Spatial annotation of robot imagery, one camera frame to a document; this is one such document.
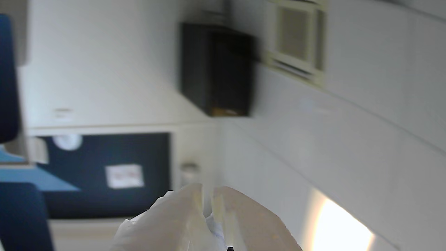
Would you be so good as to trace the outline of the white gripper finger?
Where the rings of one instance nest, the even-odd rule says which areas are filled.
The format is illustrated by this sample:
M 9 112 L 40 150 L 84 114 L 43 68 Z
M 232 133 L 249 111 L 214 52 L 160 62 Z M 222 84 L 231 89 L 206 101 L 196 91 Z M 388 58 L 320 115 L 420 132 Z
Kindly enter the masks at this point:
M 215 188 L 212 209 L 226 245 L 235 251 L 302 250 L 279 216 L 236 189 Z
M 124 220 L 111 251 L 222 251 L 203 214 L 202 184 L 168 191 L 143 213 Z

